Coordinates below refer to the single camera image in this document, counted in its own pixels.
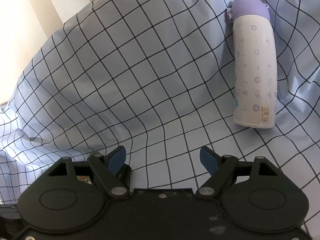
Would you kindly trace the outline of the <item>white purple water bottle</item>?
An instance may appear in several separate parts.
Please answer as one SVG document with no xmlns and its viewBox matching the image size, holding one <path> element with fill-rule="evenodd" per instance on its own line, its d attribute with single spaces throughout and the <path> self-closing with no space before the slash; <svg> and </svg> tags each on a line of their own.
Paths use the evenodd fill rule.
<svg viewBox="0 0 320 240">
<path fill-rule="evenodd" d="M 235 52 L 233 120 L 245 127 L 271 128 L 276 119 L 277 57 L 268 5 L 234 0 L 226 14 Z"/>
</svg>

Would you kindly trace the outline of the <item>blue checkered sheet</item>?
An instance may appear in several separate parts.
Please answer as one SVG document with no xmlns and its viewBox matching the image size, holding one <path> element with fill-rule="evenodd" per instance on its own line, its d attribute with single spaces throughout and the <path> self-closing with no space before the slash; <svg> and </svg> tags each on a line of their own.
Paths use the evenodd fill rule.
<svg viewBox="0 0 320 240">
<path fill-rule="evenodd" d="M 279 167 L 319 203 L 319 0 L 262 0 L 277 49 L 276 125 L 233 123 L 232 0 L 95 0 L 32 58 L 1 108 L 1 202 L 61 157 L 119 145 L 136 188 L 198 188 L 200 147 Z"/>
</svg>

